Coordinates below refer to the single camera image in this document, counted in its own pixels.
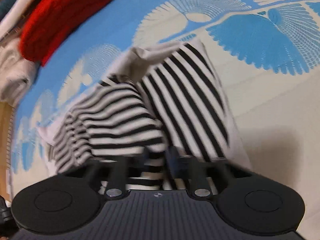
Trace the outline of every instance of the red sweater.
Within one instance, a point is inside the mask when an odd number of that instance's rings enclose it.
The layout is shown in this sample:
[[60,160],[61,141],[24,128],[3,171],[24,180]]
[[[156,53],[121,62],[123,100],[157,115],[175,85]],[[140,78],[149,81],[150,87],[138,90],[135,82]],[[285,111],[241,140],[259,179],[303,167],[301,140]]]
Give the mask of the red sweater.
[[25,23],[21,55],[44,66],[68,35],[111,0],[42,0]]

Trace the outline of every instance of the white fabric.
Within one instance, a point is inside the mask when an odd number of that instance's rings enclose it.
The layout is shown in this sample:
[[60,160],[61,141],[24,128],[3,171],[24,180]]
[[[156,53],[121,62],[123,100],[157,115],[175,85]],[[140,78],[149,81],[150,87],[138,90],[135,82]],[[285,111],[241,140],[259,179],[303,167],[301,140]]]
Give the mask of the white fabric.
[[[138,82],[146,74],[146,71],[150,71],[152,66],[162,62],[166,57],[170,56],[174,51],[176,51],[183,42],[173,41],[163,44],[157,44],[155,46],[147,48],[138,48],[132,47],[126,52],[122,53],[108,68],[104,76],[110,74],[121,74],[126,75],[134,82]],[[194,39],[190,42],[202,55],[207,62],[210,62],[205,48],[199,39]],[[69,104],[69,109],[74,106],[76,103],[80,102],[82,99],[88,96],[88,93],[85,95],[80,95],[76,100]],[[226,102],[227,98],[223,94],[223,100]],[[47,143],[54,145],[54,137],[57,135],[59,129],[63,125],[65,115],[68,113],[68,110],[58,116],[55,121],[48,127],[39,127],[38,132],[40,137]],[[229,150],[225,152],[226,157],[229,160],[234,161],[235,163],[250,168],[249,159],[244,151],[239,132],[235,125],[233,115],[229,109],[226,110],[226,122],[225,126],[228,129],[230,136],[230,145]]]
[[0,40],[15,26],[32,1],[33,0],[16,0],[10,11],[0,22]]
[[44,147],[44,156],[43,156],[43,160],[45,163],[45,166],[47,168],[48,171],[48,176],[52,177],[54,175],[57,174],[57,168],[55,166],[56,162],[55,160],[52,158],[52,145],[50,145],[49,143],[46,143],[45,141],[42,140],[42,145]]
[[16,107],[36,76],[36,64],[24,59],[19,50],[19,38],[0,51],[0,101]]

